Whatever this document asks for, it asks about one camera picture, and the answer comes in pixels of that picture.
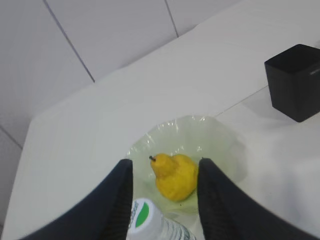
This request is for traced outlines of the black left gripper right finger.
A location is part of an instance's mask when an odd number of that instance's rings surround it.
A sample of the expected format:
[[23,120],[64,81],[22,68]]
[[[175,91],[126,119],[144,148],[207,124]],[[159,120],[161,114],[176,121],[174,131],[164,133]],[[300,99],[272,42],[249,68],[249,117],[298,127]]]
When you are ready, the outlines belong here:
[[253,200],[210,158],[198,164],[197,205],[206,240],[316,239]]

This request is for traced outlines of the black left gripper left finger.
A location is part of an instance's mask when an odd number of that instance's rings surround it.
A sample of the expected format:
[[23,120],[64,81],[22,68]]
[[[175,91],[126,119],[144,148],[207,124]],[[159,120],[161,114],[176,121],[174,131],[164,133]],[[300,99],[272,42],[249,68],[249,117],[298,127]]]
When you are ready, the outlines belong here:
[[84,199],[26,240],[125,240],[133,202],[133,162],[120,160]]

